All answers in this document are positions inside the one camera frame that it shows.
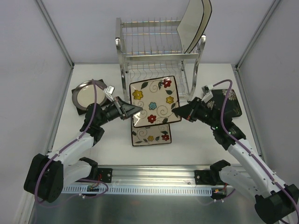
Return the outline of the colourful flower plate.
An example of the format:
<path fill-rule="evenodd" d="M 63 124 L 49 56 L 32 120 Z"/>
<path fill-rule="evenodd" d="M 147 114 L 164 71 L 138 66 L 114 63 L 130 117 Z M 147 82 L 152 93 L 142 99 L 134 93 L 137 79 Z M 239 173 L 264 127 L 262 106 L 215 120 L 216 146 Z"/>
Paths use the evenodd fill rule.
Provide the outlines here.
<path fill-rule="evenodd" d="M 147 79 L 129 85 L 129 98 L 142 108 L 132 118 L 133 127 L 158 126 L 181 121 L 173 113 L 180 107 L 177 82 L 174 76 Z"/>
<path fill-rule="evenodd" d="M 134 127 L 131 124 L 131 140 L 133 147 L 171 144 L 171 127 L 169 124 L 147 127 Z"/>

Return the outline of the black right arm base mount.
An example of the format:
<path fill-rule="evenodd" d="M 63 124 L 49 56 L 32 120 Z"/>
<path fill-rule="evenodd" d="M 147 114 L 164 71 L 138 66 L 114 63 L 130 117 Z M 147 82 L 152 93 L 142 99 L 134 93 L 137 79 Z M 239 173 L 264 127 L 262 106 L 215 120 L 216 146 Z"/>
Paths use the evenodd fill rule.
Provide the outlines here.
<path fill-rule="evenodd" d="M 220 160 L 210 166 L 207 170 L 195 170 L 194 180 L 196 185 L 225 185 L 221 180 L 219 172 L 223 168 L 230 166 L 231 164 L 226 160 Z"/>

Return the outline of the dark floral square plate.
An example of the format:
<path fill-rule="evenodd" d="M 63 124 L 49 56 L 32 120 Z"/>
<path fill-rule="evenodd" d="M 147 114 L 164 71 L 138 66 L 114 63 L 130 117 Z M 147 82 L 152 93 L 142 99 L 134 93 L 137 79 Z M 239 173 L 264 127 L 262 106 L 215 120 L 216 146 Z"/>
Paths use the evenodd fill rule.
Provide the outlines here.
<path fill-rule="evenodd" d="M 213 97 L 206 103 L 206 107 L 209 109 L 222 110 L 223 102 L 227 93 L 227 89 L 212 90 Z M 225 110 L 224 117 L 237 118 L 242 115 L 242 110 L 236 96 L 234 89 L 229 93 Z"/>

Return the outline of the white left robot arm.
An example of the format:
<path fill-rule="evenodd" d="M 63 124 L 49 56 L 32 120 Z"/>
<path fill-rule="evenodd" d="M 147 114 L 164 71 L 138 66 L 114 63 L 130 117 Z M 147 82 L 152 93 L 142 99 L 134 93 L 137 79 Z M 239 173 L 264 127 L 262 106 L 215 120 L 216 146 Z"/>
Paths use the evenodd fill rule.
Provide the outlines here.
<path fill-rule="evenodd" d="M 120 97 L 106 107 L 97 103 L 88 105 L 84 123 L 79 134 L 59 150 L 47 155 L 33 157 L 23 188 L 42 203 L 52 203 L 61 194 L 64 187 L 80 180 L 93 182 L 98 177 L 97 162 L 82 156 L 82 153 L 95 146 L 104 134 L 103 125 L 120 118 L 133 117 L 142 107 L 129 104 Z"/>

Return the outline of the white square plate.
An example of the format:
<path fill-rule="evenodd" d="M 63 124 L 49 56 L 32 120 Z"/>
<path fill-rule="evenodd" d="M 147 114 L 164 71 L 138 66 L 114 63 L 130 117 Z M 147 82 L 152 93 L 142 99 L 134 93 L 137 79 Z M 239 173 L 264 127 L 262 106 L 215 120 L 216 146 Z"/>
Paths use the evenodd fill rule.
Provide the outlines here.
<path fill-rule="evenodd" d="M 206 27 L 209 23 L 211 14 L 212 14 L 211 1 L 210 0 L 202 0 L 202 3 L 203 3 L 203 17 L 202 17 L 201 24 L 199 27 L 199 37 L 201 37 L 204 34 Z"/>
<path fill-rule="evenodd" d="M 190 0 L 184 16 L 177 27 L 183 53 L 187 53 L 200 28 L 204 14 L 202 0 Z"/>

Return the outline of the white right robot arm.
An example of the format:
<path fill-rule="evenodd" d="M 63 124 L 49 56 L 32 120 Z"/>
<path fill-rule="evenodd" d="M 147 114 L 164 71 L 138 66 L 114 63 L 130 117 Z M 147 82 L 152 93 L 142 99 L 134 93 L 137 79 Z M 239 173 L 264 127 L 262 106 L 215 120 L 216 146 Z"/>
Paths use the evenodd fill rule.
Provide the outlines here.
<path fill-rule="evenodd" d="M 210 126 L 214 139 L 238 160 L 250 176 L 237 174 L 232 165 L 220 161 L 219 168 L 209 173 L 211 182 L 228 183 L 254 200 L 256 213 L 267 224 L 282 221 L 289 214 L 298 212 L 299 189 L 294 184 L 286 184 L 265 164 L 232 118 L 224 116 L 224 111 L 207 108 L 200 98 L 172 109 L 175 115 L 190 122 L 199 120 Z"/>

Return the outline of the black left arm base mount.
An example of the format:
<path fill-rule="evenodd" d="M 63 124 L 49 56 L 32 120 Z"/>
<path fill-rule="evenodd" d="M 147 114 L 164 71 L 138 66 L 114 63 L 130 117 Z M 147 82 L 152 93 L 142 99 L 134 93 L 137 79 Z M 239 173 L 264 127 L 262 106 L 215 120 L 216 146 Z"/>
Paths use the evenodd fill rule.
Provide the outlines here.
<path fill-rule="evenodd" d="M 88 175 L 88 180 L 98 180 L 105 183 L 111 183 L 113 176 L 112 168 L 92 168 Z"/>

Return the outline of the stainless steel dish rack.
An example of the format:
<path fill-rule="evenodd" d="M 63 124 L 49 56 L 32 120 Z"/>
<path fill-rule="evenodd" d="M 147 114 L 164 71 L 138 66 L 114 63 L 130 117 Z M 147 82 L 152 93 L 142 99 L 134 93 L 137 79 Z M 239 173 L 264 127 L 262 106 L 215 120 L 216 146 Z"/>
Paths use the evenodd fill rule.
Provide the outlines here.
<path fill-rule="evenodd" d="M 206 35 L 201 36 L 190 53 L 184 53 L 176 31 L 179 23 L 167 19 L 128 22 L 116 19 L 115 45 L 126 101 L 131 83 L 166 76 L 175 77 L 181 100 L 194 96 Z"/>

